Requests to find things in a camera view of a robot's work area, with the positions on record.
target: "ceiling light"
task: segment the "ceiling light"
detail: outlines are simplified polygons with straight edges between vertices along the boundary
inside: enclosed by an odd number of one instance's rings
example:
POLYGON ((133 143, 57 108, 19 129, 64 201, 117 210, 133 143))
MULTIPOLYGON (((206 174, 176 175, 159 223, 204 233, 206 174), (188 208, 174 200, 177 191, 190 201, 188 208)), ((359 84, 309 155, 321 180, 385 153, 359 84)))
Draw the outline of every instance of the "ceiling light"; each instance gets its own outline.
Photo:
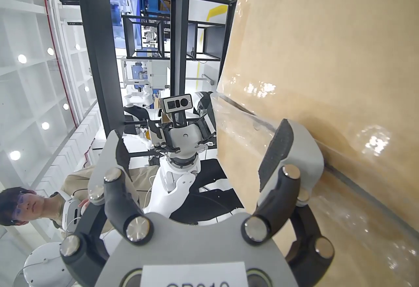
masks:
POLYGON ((17 161, 17 160, 19 160, 19 159, 21 158, 21 152, 20 152, 20 151, 17 151, 17 150, 12 151, 12 152, 10 153, 10 158, 11 158, 13 161, 17 161))
POLYGON ((26 59, 26 57, 25 57, 23 54, 20 54, 20 55, 18 56, 18 61, 19 61, 20 63, 22 63, 22 64, 26 64, 27 59, 26 59))

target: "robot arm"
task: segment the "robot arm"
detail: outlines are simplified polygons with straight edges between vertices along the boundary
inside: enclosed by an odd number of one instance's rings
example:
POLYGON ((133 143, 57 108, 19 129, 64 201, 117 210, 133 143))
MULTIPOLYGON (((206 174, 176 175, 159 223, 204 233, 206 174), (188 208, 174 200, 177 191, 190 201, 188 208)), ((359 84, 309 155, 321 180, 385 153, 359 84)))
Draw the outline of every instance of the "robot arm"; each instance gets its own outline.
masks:
MULTIPOLYGON (((164 131, 156 135, 162 139, 164 131)), ((118 142, 111 143, 117 151, 118 142)), ((61 256, 84 287, 138 286, 148 278, 148 266, 187 264, 199 271, 202 264, 237 261, 244 261, 249 286, 314 286, 334 257, 332 244, 306 205, 322 169, 323 157, 308 131, 283 120, 259 168, 256 211, 210 226, 185 225, 154 212, 145 215, 132 200, 127 175, 120 169, 106 176, 105 204, 87 208, 76 232, 62 243, 61 256), (123 237, 110 257, 98 240, 98 227, 106 217, 123 237), (285 258, 272 237, 288 218, 297 240, 285 258)))

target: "cardboard box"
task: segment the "cardboard box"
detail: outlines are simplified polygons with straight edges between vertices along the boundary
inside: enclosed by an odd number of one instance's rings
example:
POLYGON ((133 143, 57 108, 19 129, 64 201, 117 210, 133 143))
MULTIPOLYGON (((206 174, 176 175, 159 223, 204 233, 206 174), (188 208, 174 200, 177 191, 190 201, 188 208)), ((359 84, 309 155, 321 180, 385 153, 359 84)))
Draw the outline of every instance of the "cardboard box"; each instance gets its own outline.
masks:
MULTIPOLYGON (((416 230, 418 3, 238 0, 217 88, 263 118, 303 124, 328 164, 416 230)), ((218 127, 217 144, 227 177, 253 212, 263 155, 218 127)), ((309 204, 336 249, 319 285, 419 282, 417 239, 331 173, 323 174, 309 204)), ((281 232, 275 241, 286 253, 293 234, 289 227, 281 232)))

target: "person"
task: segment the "person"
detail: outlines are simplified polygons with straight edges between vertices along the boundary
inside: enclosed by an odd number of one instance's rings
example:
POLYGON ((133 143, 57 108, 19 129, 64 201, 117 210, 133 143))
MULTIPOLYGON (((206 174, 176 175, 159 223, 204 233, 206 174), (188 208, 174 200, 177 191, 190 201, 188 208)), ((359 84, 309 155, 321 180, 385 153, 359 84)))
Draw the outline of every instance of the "person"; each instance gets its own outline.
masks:
MULTIPOLYGON (((88 182, 95 166, 89 166, 70 174, 64 181, 61 190, 69 196, 81 201, 79 206, 88 202, 88 182)), ((152 185, 152 177, 156 175, 159 166, 130 169, 130 176, 139 194, 140 205, 145 207, 147 192, 152 185)), ((49 218, 55 227, 61 227, 65 200, 56 192, 49 198, 36 194, 36 191, 23 187, 8 188, 0 193, 0 224, 3 226, 22 226, 39 218, 49 218)), ((112 229, 109 221, 103 227, 102 233, 112 229)))

